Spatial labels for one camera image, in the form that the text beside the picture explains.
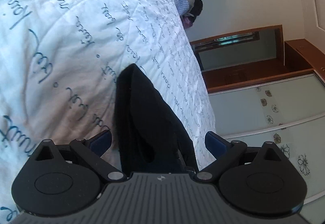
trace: brown wooden furniture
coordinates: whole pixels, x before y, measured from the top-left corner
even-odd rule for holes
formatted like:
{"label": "brown wooden furniture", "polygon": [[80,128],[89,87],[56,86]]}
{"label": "brown wooden furniture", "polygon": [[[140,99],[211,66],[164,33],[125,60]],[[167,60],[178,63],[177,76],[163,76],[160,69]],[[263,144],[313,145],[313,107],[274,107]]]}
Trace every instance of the brown wooden furniture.
{"label": "brown wooden furniture", "polygon": [[[276,38],[283,42],[281,31]],[[314,71],[325,79],[325,54],[307,40],[299,39],[286,41],[284,46],[277,45],[277,58],[206,71],[202,72],[202,76],[208,93],[215,93],[307,75]]]}

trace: folded black clothing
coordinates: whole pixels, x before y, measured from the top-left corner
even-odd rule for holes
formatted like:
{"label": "folded black clothing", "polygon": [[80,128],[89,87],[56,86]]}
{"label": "folded black clothing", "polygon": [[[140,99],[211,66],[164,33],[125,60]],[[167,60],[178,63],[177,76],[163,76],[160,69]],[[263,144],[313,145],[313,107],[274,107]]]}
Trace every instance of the folded black clothing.
{"label": "folded black clothing", "polygon": [[183,124],[136,64],[117,78],[114,122],[126,175],[182,172],[178,151],[186,166],[198,171]]}
{"label": "folded black clothing", "polygon": [[199,16],[203,9],[203,2],[202,0],[195,0],[194,7],[190,10],[190,14],[194,16]]}

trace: gray ribbed panel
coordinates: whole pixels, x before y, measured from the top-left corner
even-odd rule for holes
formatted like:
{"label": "gray ribbed panel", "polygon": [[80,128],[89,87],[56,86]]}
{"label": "gray ribbed panel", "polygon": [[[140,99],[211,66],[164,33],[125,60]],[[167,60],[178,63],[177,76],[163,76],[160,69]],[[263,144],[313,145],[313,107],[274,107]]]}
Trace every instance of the gray ribbed panel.
{"label": "gray ribbed panel", "polygon": [[298,215],[280,220],[255,219],[229,207],[212,185],[187,174],[134,173],[109,184],[87,209],[60,218],[22,213],[12,224],[306,224]]}

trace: bed sheet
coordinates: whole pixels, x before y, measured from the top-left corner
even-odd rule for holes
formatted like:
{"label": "bed sheet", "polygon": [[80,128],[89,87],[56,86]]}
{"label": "bed sheet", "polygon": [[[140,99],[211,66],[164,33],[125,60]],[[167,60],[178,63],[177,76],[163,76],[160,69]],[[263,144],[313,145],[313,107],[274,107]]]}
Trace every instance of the bed sheet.
{"label": "bed sheet", "polygon": [[200,169],[214,114],[173,0],[0,0],[0,223],[17,214],[11,184],[37,144],[110,128],[102,156],[120,167],[115,83],[136,63],[182,121]]}

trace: silver screw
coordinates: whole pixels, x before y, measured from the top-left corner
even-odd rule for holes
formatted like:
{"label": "silver screw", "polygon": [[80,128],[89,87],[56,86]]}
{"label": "silver screw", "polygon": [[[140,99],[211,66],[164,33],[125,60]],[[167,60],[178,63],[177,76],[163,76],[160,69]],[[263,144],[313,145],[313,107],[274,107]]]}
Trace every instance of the silver screw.
{"label": "silver screw", "polygon": [[107,177],[111,180],[120,180],[122,179],[124,176],[124,174],[122,174],[121,172],[110,172]]}
{"label": "silver screw", "polygon": [[210,180],[212,178],[212,174],[209,172],[199,172],[196,177],[201,180]]}

